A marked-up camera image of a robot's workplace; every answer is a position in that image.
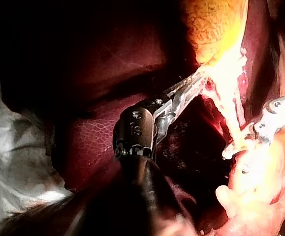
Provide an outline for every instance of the metal screw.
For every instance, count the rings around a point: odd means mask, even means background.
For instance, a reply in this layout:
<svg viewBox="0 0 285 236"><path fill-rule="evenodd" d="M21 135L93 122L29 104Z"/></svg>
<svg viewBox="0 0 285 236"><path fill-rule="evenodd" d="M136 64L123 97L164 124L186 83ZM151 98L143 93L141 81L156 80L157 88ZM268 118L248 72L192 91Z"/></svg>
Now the metal screw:
<svg viewBox="0 0 285 236"><path fill-rule="evenodd" d="M157 103L157 104L162 104L162 103L163 103L163 100L162 100L162 99L157 99L157 100L156 100L156 103Z"/></svg>
<svg viewBox="0 0 285 236"><path fill-rule="evenodd" d="M132 117L134 117L135 119L141 119L142 115L141 115L140 112L135 111L135 112L132 113Z"/></svg>
<svg viewBox="0 0 285 236"><path fill-rule="evenodd" d="M136 126L135 128L134 128L134 131L133 131L133 133L135 134L135 135L141 135L141 130L140 130L140 127L139 126Z"/></svg>

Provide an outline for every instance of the shiny metal surface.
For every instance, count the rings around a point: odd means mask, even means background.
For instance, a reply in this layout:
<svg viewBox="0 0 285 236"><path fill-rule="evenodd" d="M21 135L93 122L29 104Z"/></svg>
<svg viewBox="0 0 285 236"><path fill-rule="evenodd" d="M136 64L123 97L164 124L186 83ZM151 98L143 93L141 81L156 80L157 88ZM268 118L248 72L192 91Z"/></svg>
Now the shiny metal surface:
<svg viewBox="0 0 285 236"><path fill-rule="evenodd" d="M285 125L285 96L270 100L263 105L262 116L258 122L249 123L243 130L245 139L258 140L263 145L270 145L275 134ZM222 152L223 159L231 159L240 151L248 150L243 147L237 150L234 143L227 145Z"/></svg>
<svg viewBox="0 0 285 236"><path fill-rule="evenodd" d="M208 76L202 70L197 70L181 82L170 87L164 94L169 100L154 112L158 128L157 144L167 135L167 130L184 111L188 104L197 97L207 84Z"/></svg>

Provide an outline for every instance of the yellow fat tissue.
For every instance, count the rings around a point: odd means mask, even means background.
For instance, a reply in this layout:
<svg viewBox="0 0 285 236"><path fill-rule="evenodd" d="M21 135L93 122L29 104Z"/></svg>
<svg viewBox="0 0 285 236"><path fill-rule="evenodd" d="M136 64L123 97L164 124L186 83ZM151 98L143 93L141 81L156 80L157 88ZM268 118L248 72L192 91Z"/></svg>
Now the yellow fat tissue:
<svg viewBox="0 0 285 236"><path fill-rule="evenodd" d="M238 41L242 42L247 0L183 0L188 40L200 64L218 62Z"/></svg>

